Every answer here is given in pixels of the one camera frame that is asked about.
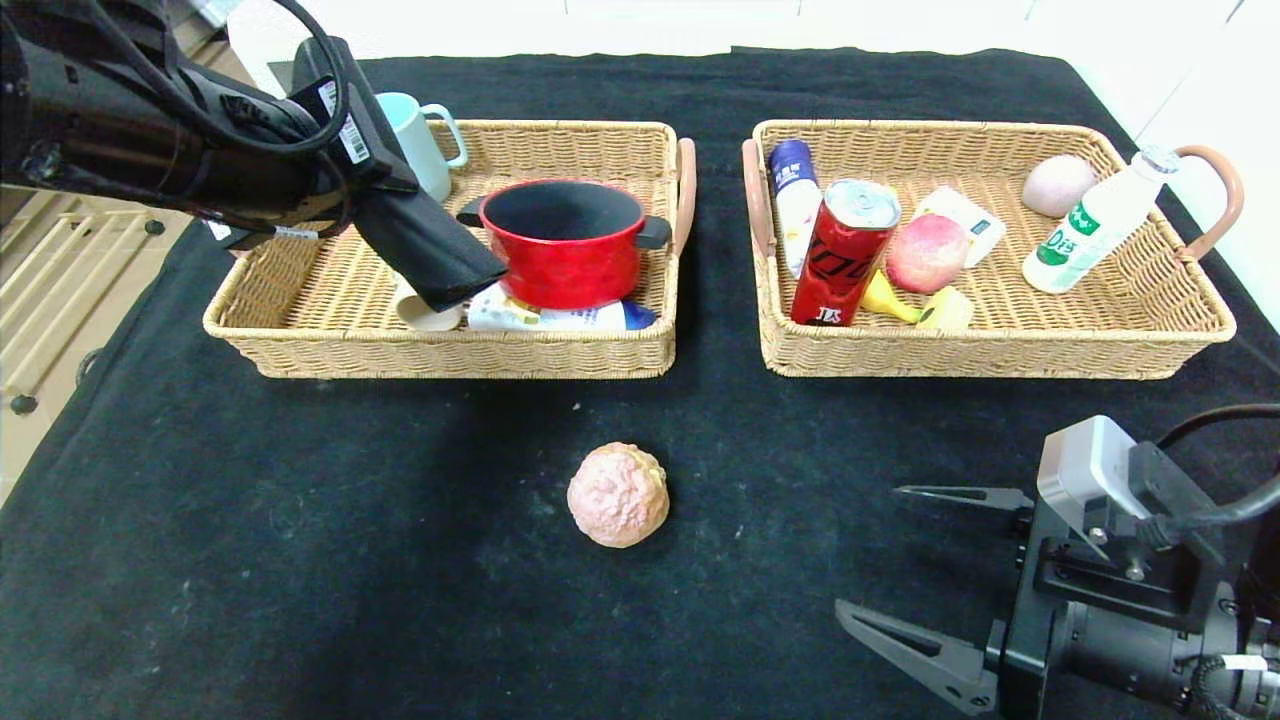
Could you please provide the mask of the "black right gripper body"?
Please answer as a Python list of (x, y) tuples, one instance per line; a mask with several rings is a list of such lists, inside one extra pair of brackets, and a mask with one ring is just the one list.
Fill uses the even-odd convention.
[(1187, 711), (1199, 660), (1239, 644), (1236, 593), (1220, 566), (1125, 537), (1093, 550), (1041, 505), (1004, 635), (1001, 715), (1041, 717), (1061, 675)]

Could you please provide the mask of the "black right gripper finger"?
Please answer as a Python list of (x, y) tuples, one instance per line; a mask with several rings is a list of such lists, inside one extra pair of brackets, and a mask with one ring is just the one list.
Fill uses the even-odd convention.
[(1004, 710), (998, 670), (1005, 620), (995, 619), (978, 646), (842, 598), (835, 600), (835, 616), (852, 638), (959, 712), (974, 717)]
[(899, 486), (895, 493), (997, 510), (1010, 515), (1012, 536), (1029, 536), (1036, 502), (1016, 488), (961, 486)]

